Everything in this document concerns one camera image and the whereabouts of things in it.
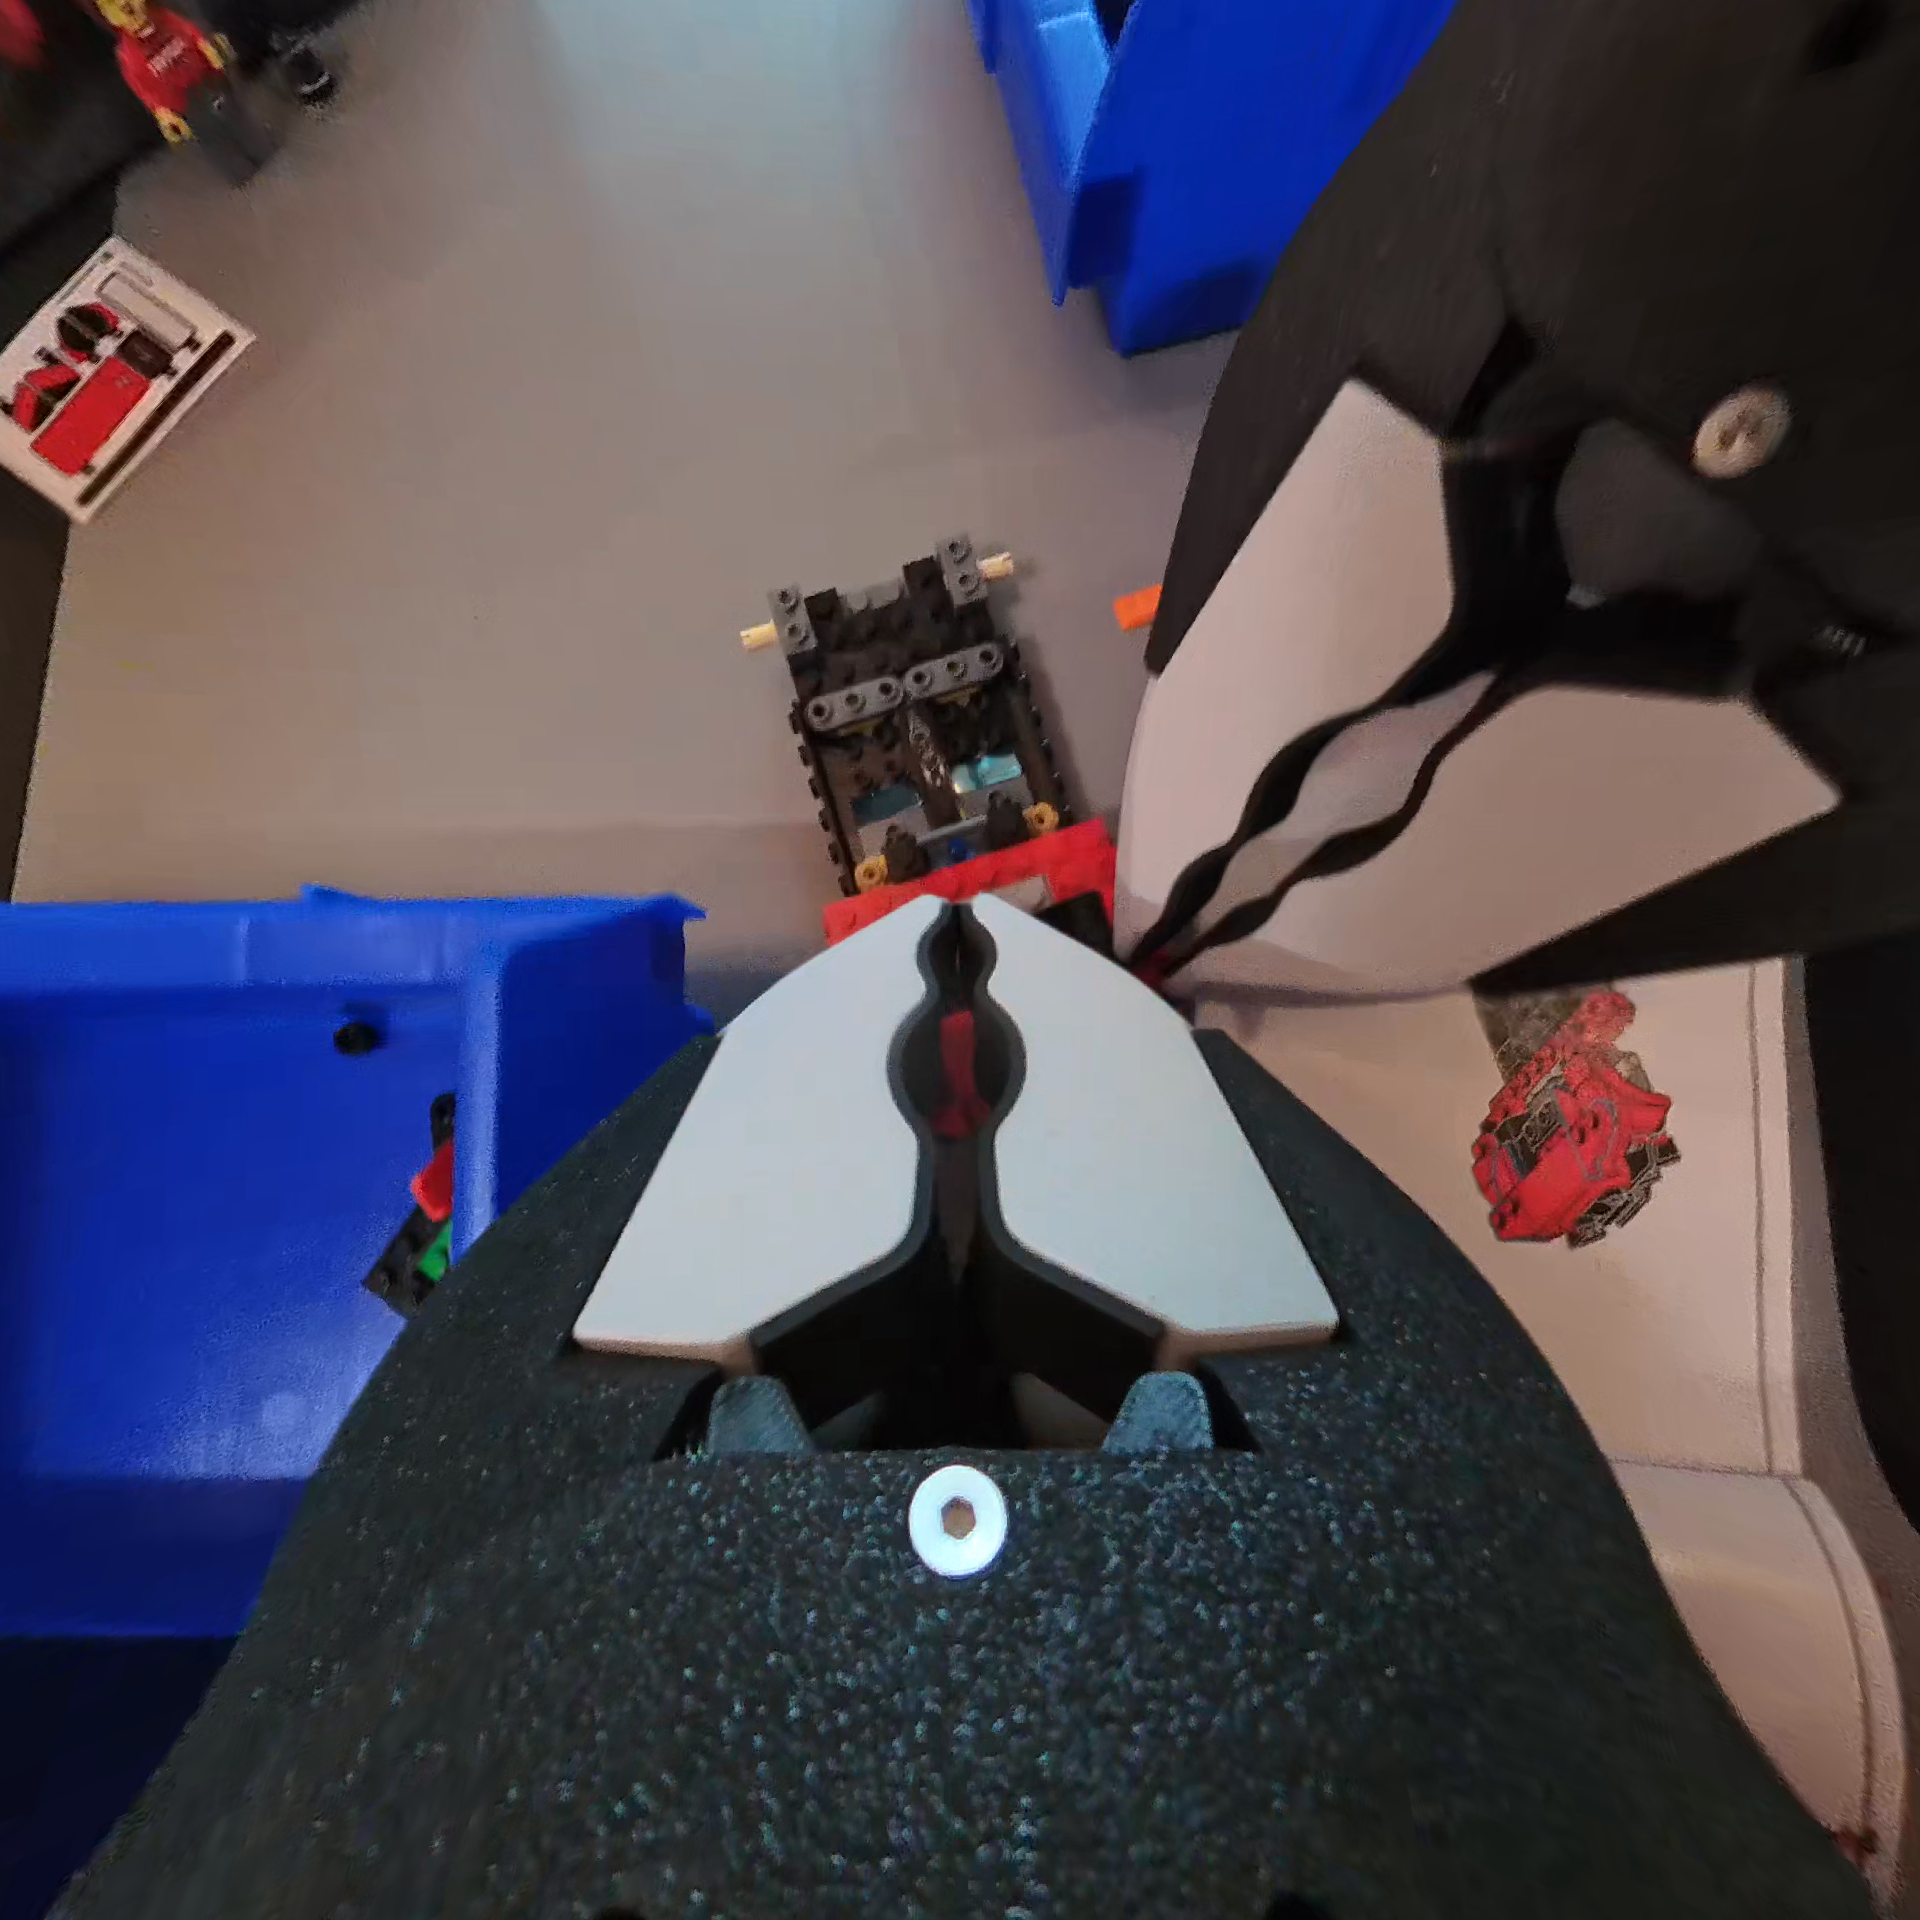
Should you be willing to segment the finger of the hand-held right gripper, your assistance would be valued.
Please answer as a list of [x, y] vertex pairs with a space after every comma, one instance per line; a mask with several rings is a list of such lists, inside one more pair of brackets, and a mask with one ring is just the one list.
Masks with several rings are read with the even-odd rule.
[[[1260, 774], [1316, 725], [1316, 756], [1283, 822], [1230, 877], [1262, 899], [1342, 832], [1383, 825], [1426, 754], [1471, 717], [1491, 681], [1378, 702], [1441, 638], [1455, 576], [1439, 444], [1393, 403], [1348, 382], [1264, 508], [1136, 720], [1118, 827], [1118, 934], [1135, 949], [1174, 883], [1228, 841]], [[1202, 969], [1481, 969], [1499, 947], [1499, 880], [1480, 845], [1499, 766], [1499, 722], [1480, 725], [1431, 770], [1417, 813], [1354, 872], [1299, 884], [1247, 941]]]
[[[1386, 825], [1487, 689], [1475, 676], [1342, 731], [1283, 825], [1248, 849], [1252, 877], [1273, 884], [1338, 832]], [[1273, 753], [1313, 725], [1305, 709], [1278, 725], [1264, 696], [1208, 706], [1156, 685], [1156, 909], [1180, 868], [1235, 830]], [[1431, 769], [1388, 849], [1295, 886], [1257, 932], [1180, 981], [1257, 998], [1449, 992], [1839, 803], [1835, 782], [1744, 702], [1532, 690]]]

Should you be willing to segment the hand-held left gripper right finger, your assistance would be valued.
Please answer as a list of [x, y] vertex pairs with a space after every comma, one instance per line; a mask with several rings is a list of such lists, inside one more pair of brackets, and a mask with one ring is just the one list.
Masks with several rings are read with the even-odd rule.
[[1190, 1022], [1004, 900], [972, 921], [1014, 1038], [992, 1212], [1023, 1266], [1121, 1307], [1160, 1364], [1330, 1342], [1328, 1286]]

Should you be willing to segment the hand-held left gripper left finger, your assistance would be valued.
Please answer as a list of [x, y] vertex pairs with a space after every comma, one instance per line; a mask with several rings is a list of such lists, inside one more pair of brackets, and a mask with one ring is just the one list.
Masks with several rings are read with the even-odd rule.
[[574, 1321], [588, 1354], [753, 1364], [755, 1338], [927, 1226], [897, 1048], [946, 900], [898, 908], [735, 1017]]

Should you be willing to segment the red and black lego car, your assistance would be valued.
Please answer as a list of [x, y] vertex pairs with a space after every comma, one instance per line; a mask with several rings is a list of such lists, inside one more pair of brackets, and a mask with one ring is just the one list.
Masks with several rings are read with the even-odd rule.
[[1009, 553], [948, 536], [865, 589], [783, 584], [748, 651], [780, 654], [841, 944], [920, 899], [998, 896], [1114, 950], [1115, 845], [1073, 803], [998, 589]]

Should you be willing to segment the blue plastic bin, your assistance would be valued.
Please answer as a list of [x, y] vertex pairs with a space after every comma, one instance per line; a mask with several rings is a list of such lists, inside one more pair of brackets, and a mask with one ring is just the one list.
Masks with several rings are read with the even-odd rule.
[[[243, 1635], [401, 1317], [363, 1286], [452, 1101], [451, 1253], [689, 1041], [680, 896], [10, 902], [6, 1915], [47, 1915]], [[384, 1024], [344, 1059], [332, 1030]]]
[[1248, 322], [1452, 3], [967, 3], [1049, 294], [1142, 357]]

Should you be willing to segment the black lego plate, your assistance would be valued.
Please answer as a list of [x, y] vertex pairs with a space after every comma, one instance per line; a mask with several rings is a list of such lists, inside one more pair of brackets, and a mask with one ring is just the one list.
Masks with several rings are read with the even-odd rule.
[[417, 1317], [436, 1292], [436, 1286], [424, 1285], [417, 1276], [417, 1256], [436, 1229], [440, 1227], [415, 1208], [366, 1273], [363, 1286], [369, 1294], [374, 1294], [401, 1318]]

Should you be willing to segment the lego instruction booklet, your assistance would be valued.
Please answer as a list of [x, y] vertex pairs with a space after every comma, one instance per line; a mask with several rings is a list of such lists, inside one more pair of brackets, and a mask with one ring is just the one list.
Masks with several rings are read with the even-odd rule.
[[1476, 1262], [1615, 1462], [1747, 1731], [1915, 1915], [1919, 1547], [1844, 1352], [1802, 966], [1626, 984], [1680, 1161], [1595, 1245], [1499, 1242], [1467, 1171], [1497, 1089], [1466, 992], [1195, 1003]]

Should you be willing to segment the lego sticker sheet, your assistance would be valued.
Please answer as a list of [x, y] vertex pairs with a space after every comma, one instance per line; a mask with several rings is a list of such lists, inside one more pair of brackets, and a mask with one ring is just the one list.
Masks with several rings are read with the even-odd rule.
[[254, 342], [158, 260], [104, 241], [6, 341], [6, 472], [95, 522]]

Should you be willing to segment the black rounded object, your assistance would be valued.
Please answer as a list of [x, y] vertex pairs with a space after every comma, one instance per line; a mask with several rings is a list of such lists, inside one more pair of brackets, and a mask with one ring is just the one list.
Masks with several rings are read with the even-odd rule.
[[1879, 1469], [1919, 1522], [1919, 934], [1806, 962], [1841, 1340]]

